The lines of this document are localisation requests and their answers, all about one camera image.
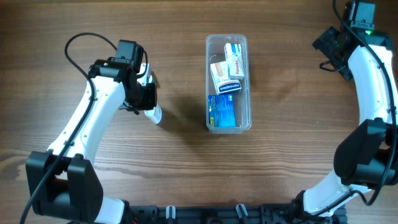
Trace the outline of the blue and yellow box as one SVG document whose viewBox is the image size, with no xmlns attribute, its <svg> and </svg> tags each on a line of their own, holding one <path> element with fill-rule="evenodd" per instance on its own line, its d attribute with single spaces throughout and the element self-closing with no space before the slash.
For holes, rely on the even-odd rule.
<svg viewBox="0 0 398 224">
<path fill-rule="evenodd" d="M 233 94 L 208 96 L 208 121 L 215 128 L 236 126 Z"/>
</svg>

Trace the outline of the white Hansaplast plaster box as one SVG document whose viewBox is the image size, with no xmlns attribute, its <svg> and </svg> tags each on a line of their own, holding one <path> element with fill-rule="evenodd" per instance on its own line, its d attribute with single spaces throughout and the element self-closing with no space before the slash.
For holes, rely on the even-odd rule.
<svg viewBox="0 0 398 224">
<path fill-rule="evenodd" d="M 241 91 L 240 81 L 229 77 L 227 62 L 212 63 L 210 65 L 210 72 L 217 95 L 232 94 Z"/>
</svg>

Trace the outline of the white Panadol box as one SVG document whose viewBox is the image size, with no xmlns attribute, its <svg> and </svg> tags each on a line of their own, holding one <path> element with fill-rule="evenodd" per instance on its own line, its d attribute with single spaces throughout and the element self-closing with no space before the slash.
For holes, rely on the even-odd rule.
<svg viewBox="0 0 398 224">
<path fill-rule="evenodd" d="M 244 67 L 241 44 L 226 43 L 224 54 L 230 79 L 242 80 L 244 78 Z"/>
</svg>

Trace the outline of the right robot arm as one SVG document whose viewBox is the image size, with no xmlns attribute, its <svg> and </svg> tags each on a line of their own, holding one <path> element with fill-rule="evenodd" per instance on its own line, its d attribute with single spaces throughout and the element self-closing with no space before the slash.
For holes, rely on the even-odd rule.
<svg viewBox="0 0 398 224">
<path fill-rule="evenodd" d="M 370 1 L 350 1 L 338 14 L 340 28 L 326 30 L 313 47 L 326 57 L 319 67 L 354 81 L 358 127 L 337 147 L 333 170 L 291 201 L 287 215 L 297 223 L 323 222 L 352 198 L 371 206 L 381 189 L 397 183 L 397 87 L 392 41 L 376 31 Z M 364 198 L 371 192 L 370 198 Z"/>
</svg>

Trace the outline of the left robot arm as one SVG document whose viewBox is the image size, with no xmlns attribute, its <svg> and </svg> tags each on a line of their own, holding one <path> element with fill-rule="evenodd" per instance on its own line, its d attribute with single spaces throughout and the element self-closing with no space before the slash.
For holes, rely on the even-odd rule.
<svg viewBox="0 0 398 224">
<path fill-rule="evenodd" d="M 26 211 L 75 223 L 137 222 L 127 201 L 105 196 L 93 164 L 117 110 L 144 113 L 155 124 L 162 110 L 143 47 L 120 40 L 114 49 L 83 72 L 85 93 L 62 133 L 45 152 L 28 157 Z"/>
</svg>

